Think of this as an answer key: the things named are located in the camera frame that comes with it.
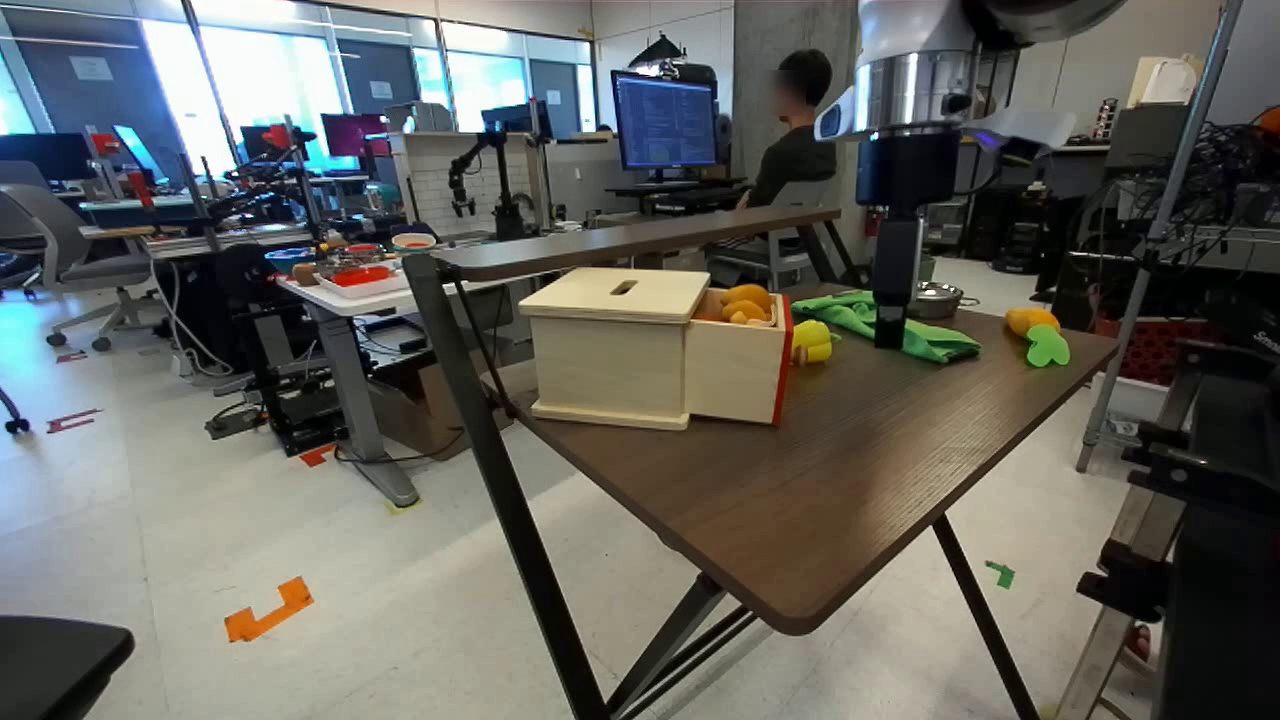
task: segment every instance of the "lamp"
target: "lamp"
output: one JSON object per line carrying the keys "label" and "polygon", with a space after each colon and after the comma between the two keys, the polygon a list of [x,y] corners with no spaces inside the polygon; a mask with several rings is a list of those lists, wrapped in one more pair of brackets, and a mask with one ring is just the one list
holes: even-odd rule
{"label": "lamp", "polygon": [[642,66],[642,64],[673,64],[686,56],[681,45],[668,38],[668,31],[658,31],[628,66]]}

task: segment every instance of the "box lid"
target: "box lid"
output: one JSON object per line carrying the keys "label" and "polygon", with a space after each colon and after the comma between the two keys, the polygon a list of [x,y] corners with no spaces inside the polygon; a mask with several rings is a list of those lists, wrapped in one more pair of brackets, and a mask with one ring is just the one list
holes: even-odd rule
{"label": "box lid", "polygon": [[706,273],[576,268],[518,299],[526,317],[592,317],[631,325],[686,325]]}

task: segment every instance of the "person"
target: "person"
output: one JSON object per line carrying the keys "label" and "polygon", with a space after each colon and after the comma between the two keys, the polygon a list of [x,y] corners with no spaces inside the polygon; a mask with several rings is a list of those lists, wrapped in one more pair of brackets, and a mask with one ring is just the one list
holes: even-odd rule
{"label": "person", "polygon": [[821,49],[801,49],[782,56],[770,81],[776,121],[786,128],[767,142],[755,182],[742,196],[747,209],[770,202],[776,191],[793,180],[826,180],[836,176],[836,142],[812,141],[812,121],[833,83],[833,58]]}

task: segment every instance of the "white floor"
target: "white floor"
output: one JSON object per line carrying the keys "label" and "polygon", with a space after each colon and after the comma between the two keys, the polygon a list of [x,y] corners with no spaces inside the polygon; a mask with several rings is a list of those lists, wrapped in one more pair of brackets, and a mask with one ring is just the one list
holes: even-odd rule
{"label": "white floor", "polygon": [[[1024,275],[959,261],[934,275],[978,296],[978,310],[1032,290]],[[179,381],[150,337],[56,364],[38,325],[59,310],[0,299],[0,383],[36,418],[31,441],[0,435],[0,611],[135,630],[98,720],[568,717],[466,457],[412,463],[422,505],[397,511],[350,469],[302,469],[262,433],[210,444],[203,418],[229,400]],[[86,429],[44,433],[82,409],[98,409]],[[1123,500],[1117,458],[1070,471],[1084,412],[1087,392],[950,511],[1043,710],[1094,616],[1070,587]],[[522,429],[509,444],[611,689],[690,567]],[[1014,584],[996,587],[984,561],[1014,567]],[[277,584],[290,575],[314,602],[255,643],[229,643],[223,616],[277,607]],[[750,626],[652,717],[956,720],[1011,709],[934,539],[920,534],[815,635]]]}

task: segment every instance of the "black shirt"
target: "black shirt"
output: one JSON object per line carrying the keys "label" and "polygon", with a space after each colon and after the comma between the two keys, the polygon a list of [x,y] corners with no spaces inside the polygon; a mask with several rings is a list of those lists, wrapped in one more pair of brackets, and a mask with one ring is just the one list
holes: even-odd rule
{"label": "black shirt", "polygon": [[767,142],[747,202],[750,209],[770,202],[776,191],[793,180],[826,180],[826,176],[836,176],[836,142],[812,141],[812,128],[793,128],[786,134]]}

